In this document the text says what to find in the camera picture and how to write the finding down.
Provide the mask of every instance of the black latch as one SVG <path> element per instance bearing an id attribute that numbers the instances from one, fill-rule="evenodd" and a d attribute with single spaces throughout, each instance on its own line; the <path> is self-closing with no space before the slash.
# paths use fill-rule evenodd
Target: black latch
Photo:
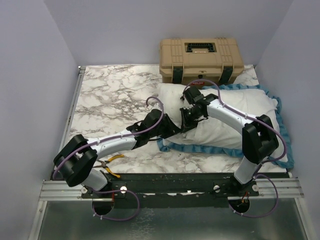
<path id="1" fill-rule="evenodd" d="M 174 66 L 173 67 L 173 75 L 172 75 L 172 83 L 173 84 L 181 84 L 183 73 L 184 73 L 184 68 L 182 66 Z"/>
<path id="2" fill-rule="evenodd" d="M 229 82 L 229 79 L 231 78 L 231 75 L 234 71 L 234 68 L 232 66 L 224 66 L 223 71 L 219 80 L 219 84 L 227 84 Z"/>

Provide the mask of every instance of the cable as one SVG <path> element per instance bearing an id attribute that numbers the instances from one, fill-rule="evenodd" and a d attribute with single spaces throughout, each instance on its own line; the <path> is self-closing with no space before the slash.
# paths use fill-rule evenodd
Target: cable
<path id="1" fill-rule="evenodd" d="M 247 199 L 247 200 L 249 200 L 249 194 L 248 194 L 248 191 L 246 191 L 246 192 L 245 192 L 245 195 L 243 195 L 243 197 L 241 198 L 241 202 L 242 202 L 242 203 L 244 203 L 244 201 L 245 201 L 245 197 L 246 197 L 246 199 Z"/>
<path id="2" fill-rule="evenodd" d="M 276 161 L 282 159 L 282 158 L 287 154 L 287 144 L 286 144 L 286 141 L 285 141 L 285 139 L 281 136 L 281 134 L 280 134 L 279 132 L 277 132 L 276 130 L 274 130 L 273 127 L 269 126 L 268 124 L 264 123 L 263 121 L 260 121 L 259 119 L 256 119 L 256 118 L 254 118 L 254 117 L 247 116 L 247 115 L 243 114 L 242 112 L 239 112 L 239 111 L 237 111 L 236 109 L 233 109 L 232 107 L 230 107 L 230 106 L 228 106 L 227 104 L 225 104 L 225 103 L 222 101 L 222 99 L 221 99 L 219 86 L 218 86 L 216 83 L 214 83 L 213 81 L 206 80 L 206 79 L 194 80 L 194 81 L 192 81 L 192 82 L 189 82 L 188 85 L 185 86 L 183 92 L 187 89 L 187 87 L 189 87 L 192 83 L 195 83 L 195 82 L 208 82 L 208 83 L 211 83 L 212 85 L 214 85 L 214 86 L 216 87 L 216 89 L 217 89 L 217 91 L 218 91 L 218 100 L 219 100 L 219 102 L 220 102 L 220 104 L 221 104 L 222 106 L 224 106 L 226 109 L 229 109 L 230 111 L 232 111 L 232 112 L 240 115 L 241 117 L 247 118 L 247 119 L 249 119 L 249 120 L 251 120 L 251 121 L 257 122 L 257 123 L 265 126 L 267 129 L 269 129 L 269 130 L 271 130 L 272 132 L 274 132 L 274 133 L 280 138 L 280 140 L 281 140 L 281 142 L 282 142 L 282 144 L 283 144 L 283 153 L 282 153 L 279 157 L 277 157 L 277 158 L 275 158 L 275 159 L 272 159 L 272 160 L 271 160 L 271 159 L 267 159 L 267 160 L 261 162 L 261 164 L 260 164 L 261 166 L 262 166 L 262 164 L 265 164 L 265 163 L 276 162 Z"/>
<path id="3" fill-rule="evenodd" d="M 117 221 L 117 222 L 124 222 L 124 221 L 128 221 L 130 219 L 133 219 L 135 218 L 139 211 L 140 211 L 140 201 L 139 201 L 139 198 L 138 196 L 133 192 L 133 191 L 130 191 L 130 190 L 111 190 L 111 191 L 96 191 L 94 189 L 91 188 L 91 190 L 97 194 L 113 194 L 113 193 L 119 193 L 119 192 L 127 192 L 127 193 L 130 193 L 132 194 L 135 199 L 136 199 L 136 203 L 137 203 L 137 207 L 136 207 L 136 211 L 134 212 L 133 215 L 129 216 L 129 217 L 126 217 L 126 218 L 113 218 L 113 217 L 107 217 L 106 215 L 98 215 L 96 213 L 96 210 L 95 210 L 95 207 L 94 207 L 94 204 L 92 203 L 92 211 L 93 211 L 93 216 L 98 216 L 100 217 L 100 219 L 108 219 L 108 220 L 111 220 L 111 221 Z"/>
<path id="4" fill-rule="evenodd" d="M 159 105 L 160 105 L 160 108 L 161 108 L 161 116 L 159 118 L 159 120 L 154 124 L 152 125 L 151 127 L 145 129 L 145 130 L 142 130 L 142 131 L 138 131 L 138 132 L 134 132 L 134 133 L 129 133 L 129 134 L 124 134 L 124 135 L 117 135 L 117 136 L 109 136 L 109 137 L 106 137 L 102 140 L 100 140 L 100 143 L 103 143 L 103 142 L 106 142 L 106 141 L 109 141 L 109 140 L 112 140 L 112 139 L 118 139 L 118 138 L 124 138 L 124 137 L 130 137 L 130 136 L 135 136 L 135 135 L 139 135 L 139 134 L 143 134 L 143 133 L 146 133 L 148 131 L 150 131 L 151 129 L 154 129 L 162 120 L 163 116 L 164 116 L 164 112 L 165 112 L 165 109 L 164 109 L 164 104 L 160 101 L 159 98 L 155 97 L 155 96 L 150 96 L 146 99 L 146 106 L 148 107 L 149 104 L 148 104 L 148 101 L 149 99 L 155 99 L 158 101 Z M 75 155 L 76 153 L 78 153 L 79 151 L 87 148 L 87 147 L 91 147 L 93 145 L 96 145 L 98 144 L 97 141 L 94 141 L 92 143 L 89 143 L 89 144 L 86 144 L 86 145 L 83 145 L 81 147 L 79 147 L 78 149 L 74 150 L 72 153 L 70 153 L 57 167 L 56 169 L 54 170 L 54 173 L 53 173 L 53 180 L 56 179 L 57 177 L 57 174 L 58 172 L 60 171 L 60 169 L 63 167 L 63 165 L 65 164 L 66 161 L 68 161 L 73 155 Z"/>
<path id="5" fill-rule="evenodd" d="M 230 205 L 230 203 L 229 203 L 229 207 L 233 210 L 233 212 L 234 212 L 235 214 L 238 214 L 238 215 L 240 215 L 240 216 L 242 216 L 242 217 L 251 218 L 251 219 L 258 219 L 258 218 L 263 218 L 263 217 L 269 216 L 270 214 L 272 214 L 272 213 L 276 210 L 276 208 L 277 208 L 277 206 L 278 206 L 278 204 L 279 204 L 279 194 L 278 194 L 278 190 L 277 190 L 277 187 L 276 187 L 275 183 L 274 183 L 269 177 L 267 177 L 266 175 L 261 174 L 261 173 L 255 175 L 255 177 L 256 177 L 256 178 L 258 178 L 258 177 L 263 177 L 263 178 L 268 179 L 268 181 L 269 181 L 269 182 L 272 184 L 272 186 L 274 187 L 274 191 L 275 191 L 275 204 L 274 204 L 273 208 L 272 208 L 269 212 L 267 212 L 267 213 L 265 213 L 265 214 L 253 216 L 253 215 L 243 214 L 243 213 L 240 213 L 240 212 L 236 211 L 236 210 Z"/>

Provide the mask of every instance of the white wall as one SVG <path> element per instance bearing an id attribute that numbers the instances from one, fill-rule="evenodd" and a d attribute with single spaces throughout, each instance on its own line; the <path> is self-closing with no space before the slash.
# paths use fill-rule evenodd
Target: white wall
<path id="1" fill-rule="evenodd" d="M 294 173 L 320 237 L 320 1 L 294 0 L 256 68 L 283 103 Z"/>
<path id="2" fill-rule="evenodd" d="M 79 65 L 157 64 L 163 38 L 235 37 L 257 64 L 293 0 L 44 0 Z"/>
<path id="3" fill-rule="evenodd" d="M 0 239 L 27 239 L 78 68 L 42 0 L 0 3 Z"/>

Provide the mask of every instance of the case handle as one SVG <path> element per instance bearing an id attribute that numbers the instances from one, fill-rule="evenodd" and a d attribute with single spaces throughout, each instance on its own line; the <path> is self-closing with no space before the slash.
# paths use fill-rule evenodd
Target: case handle
<path id="1" fill-rule="evenodd" d="M 197 49 L 208 49 L 209 53 L 214 53 L 215 48 L 212 43 L 188 43 L 186 47 L 186 52 L 187 53 L 192 53 L 192 48 L 197 48 Z"/>

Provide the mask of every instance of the stainless steel surface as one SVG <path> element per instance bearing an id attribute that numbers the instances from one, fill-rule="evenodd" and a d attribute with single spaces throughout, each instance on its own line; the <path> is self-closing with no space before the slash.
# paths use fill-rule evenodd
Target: stainless steel surface
<path id="1" fill-rule="evenodd" d="M 65 126 L 64 126 L 63 136 L 62 136 L 62 139 L 61 139 L 61 142 L 60 142 L 60 146 L 59 146 L 58 152 L 60 152 L 61 149 L 65 146 L 66 141 L 67 141 L 67 139 L 68 139 L 68 137 L 70 135 L 70 127 L 71 127 L 72 120 L 74 119 L 74 114 L 75 114 L 77 102 L 78 102 L 78 99 L 79 99 L 79 94 L 80 94 L 80 89 L 81 89 L 81 86 L 82 86 L 82 81 L 83 81 L 84 76 L 85 76 L 85 71 L 86 71 L 86 67 L 85 66 L 80 66 L 79 67 L 78 80 L 76 82 L 75 91 L 73 93 L 72 102 L 71 102 L 71 106 L 70 106 L 69 113 L 68 113 L 68 118 L 67 118 L 67 121 L 66 121 Z"/>
<path id="2" fill-rule="evenodd" d="M 41 229 L 41 225 L 42 225 L 42 221 L 43 221 L 44 216 L 45 216 L 46 206 L 47 206 L 47 202 L 46 201 L 39 201 L 38 202 L 38 206 L 36 208 L 36 212 L 35 212 L 35 216 L 34 216 L 34 219 L 33 219 L 32 228 L 31 228 L 28 240 L 36 240 L 36 239 L 38 239 L 38 236 L 39 236 L 39 233 L 40 233 L 40 229 Z"/>
<path id="3" fill-rule="evenodd" d="M 43 181 L 40 201 L 92 201 L 81 198 L 83 186 L 69 187 L 65 181 Z M 99 198 L 95 201 L 111 201 L 111 198 Z"/>
<path id="4" fill-rule="evenodd" d="M 273 178 L 277 187 L 279 198 L 303 198 L 304 194 L 298 178 Z M 274 187 L 266 179 L 257 179 L 259 196 L 251 199 L 274 199 L 276 194 Z M 69 187 L 65 181 L 44 181 L 40 193 L 40 201 L 91 201 L 82 199 L 82 185 Z M 240 199 L 242 196 L 229 197 L 229 200 Z M 111 201 L 110 198 L 95 199 L 95 201 Z"/>
<path id="5" fill-rule="evenodd" d="M 274 199 L 251 201 L 248 213 L 260 215 Z M 134 209 L 114 209 L 125 217 Z M 40 240 L 306 240 L 294 199 L 280 199 L 268 217 L 245 218 L 229 208 L 143 208 L 130 221 L 114 222 L 93 217 L 91 202 L 48 202 Z"/>
<path id="6" fill-rule="evenodd" d="M 271 179 L 278 191 L 279 198 L 294 199 L 303 198 L 304 193 L 298 178 L 272 178 Z M 274 199 L 275 189 L 267 179 L 256 179 L 259 189 L 259 196 L 252 196 L 251 199 Z M 240 197 L 228 197 L 229 200 L 239 199 Z"/>
<path id="7" fill-rule="evenodd" d="M 316 230 L 314 228 L 314 224 L 308 212 L 306 200 L 304 198 L 296 198 L 295 203 L 299 211 L 299 215 L 300 215 L 307 239 L 318 240 Z"/>

